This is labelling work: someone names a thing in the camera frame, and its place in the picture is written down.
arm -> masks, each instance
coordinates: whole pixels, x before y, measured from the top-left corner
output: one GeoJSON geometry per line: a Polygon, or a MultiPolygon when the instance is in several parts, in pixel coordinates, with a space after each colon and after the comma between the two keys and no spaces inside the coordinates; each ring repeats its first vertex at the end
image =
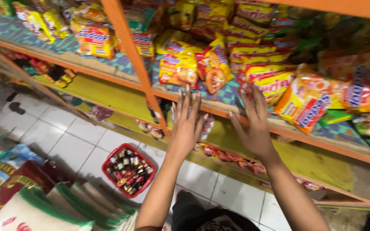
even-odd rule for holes
{"type": "Polygon", "coordinates": [[[252,86],[252,102],[243,90],[240,95],[249,119],[249,132],[244,131],[235,113],[229,112],[232,124],[242,144],[265,166],[276,200],[292,230],[329,231],[316,205],[273,147],[267,119],[268,106],[261,90],[252,86]]]}
{"type": "Polygon", "coordinates": [[[200,92],[196,102],[193,104],[191,113],[188,113],[191,105],[190,92],[191,90],[187,86],[186,97],[183,99],[182,91],[179,90],[178,105],[172,104],[175,120],[171,141],[161,169],[139,211],[135,224],[136,231],[162,229],[171,207],[173,189],[175,188],[179,168],[186,155],[193,149],[199,139],[203,123],[208,117],[208,114],[205,114],[199,118],[196,124],[197,113],[201,104],[200,92]]]}

dark pants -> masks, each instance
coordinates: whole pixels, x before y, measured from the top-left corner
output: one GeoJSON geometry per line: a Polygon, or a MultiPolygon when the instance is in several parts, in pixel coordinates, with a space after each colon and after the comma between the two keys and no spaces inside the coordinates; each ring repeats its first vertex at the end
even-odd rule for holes
{"type": "Polygon", "coordinates": [[[205,210],[190,192],[180,193],[172,210],[172,231],[195,231],[204,223],[223,215],[231,218],[242,230],[259,231],[250,220],[227,209],[205,210]]]}

red basket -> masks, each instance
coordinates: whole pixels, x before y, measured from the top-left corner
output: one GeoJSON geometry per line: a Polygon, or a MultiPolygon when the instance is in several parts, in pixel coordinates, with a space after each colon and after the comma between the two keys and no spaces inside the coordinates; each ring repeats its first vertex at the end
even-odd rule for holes
{"type": "Polygon", "coordinates": [[[122,194],[124,194],[128,198],[134,198],[134,197],[138,196],[138,194],[143,192],[151,184],[151,181],[153,180],[153,178],[155,176],[155,173],[156,173],[155,166],[148,160],[148,158],[143,156],[142,153],[138,152],[138,150],[130,144],[121,144],[114,151],[112,151],[110,153],[110,155],[106,158],[105,162],[102,164],[102,171],[104,172],[104,174],[106,175],[108,180],[110,180],[117,188],[119,188],[119,191],[121,191],[122,194]],[[143,160],[145,160],[145,162],[153,169],[153,171],[151,173],[151,176],[149,176],[148,180],[145,182],[145,184],[142,186],[142,188],[140,190],[138,190],[135,194],[132,194],[132,195],[129,195],[127,192],[125,192],[125,190],[118,187],[116,185],[116,182],[114,181],[114,179],[110,175],[108,175],[108,173],[106,173],[106,169],[109,166],[109,160],[111,159],[111,157],[113,157],[115,154],[117,154],[123,148],[135,152],[138,156],[140,156],[143,160]]]}

tiled floor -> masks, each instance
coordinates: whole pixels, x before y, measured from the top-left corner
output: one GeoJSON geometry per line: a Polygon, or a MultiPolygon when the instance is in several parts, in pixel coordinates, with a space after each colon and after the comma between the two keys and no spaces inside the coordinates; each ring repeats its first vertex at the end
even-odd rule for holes
{"type": "MultiPolygon", "coordinates": [[[[0,126],[7,130],[16,127],[12,139],[49,156],[78,177],[96,178],[115,189],[101,171],[101,165],[109,153],[122,143],[138,147],[154,161],[157,168],[164,160],[165,152],[94,126],[60,108],[24,95],[17,96],[14,101],[21,102],[26,113],[19,115],[5,107],[0,114],[0,126]]],[[[170,212],[176,193],[183,189],[193,193],[205,208],[228,208],[249,218],[261,231],[291,230],[275,197],[257,188],[188,161],[182,165],[176,183],[170,212]]],[[[141,203],[146,192],[132,201],[141,203]]]]}

hand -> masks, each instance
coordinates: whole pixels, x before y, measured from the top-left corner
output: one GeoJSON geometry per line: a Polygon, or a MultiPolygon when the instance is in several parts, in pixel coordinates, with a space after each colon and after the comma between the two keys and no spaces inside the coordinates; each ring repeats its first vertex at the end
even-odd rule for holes
{"type": "Polygon", "coordinates": [[[235,113],[232,111],[229,112],[231,122],[234,125],[240,141],[245,148],[251,151],[263,164],[274,159],[275,156],[279,157],[270,139],[268,104],[266,103],[264,94],[254,83],[252,84],[252,101],[249,101],[243,89],[240,90],[240,97],[249,119],[248,133],[242,128],[235,113]]]}
{"type": "Polygon", "coordinates": [[[182,91],[178,92],[178,104],[175,106],[172,103],[174,124],[171,133],[171,142],[169,144],[168,152],[174,155],[176,160],[183,161],[188,153],[194,148],[197,143],[203,124],[208,119],[208,114],[197,120],[199,106],[201,105],[201,92],[198,92],[197,100],[192,106],[189,114],[189,106],[191,105],[191,89],[189,85],[186,87],[185,99],[182,91]]]}

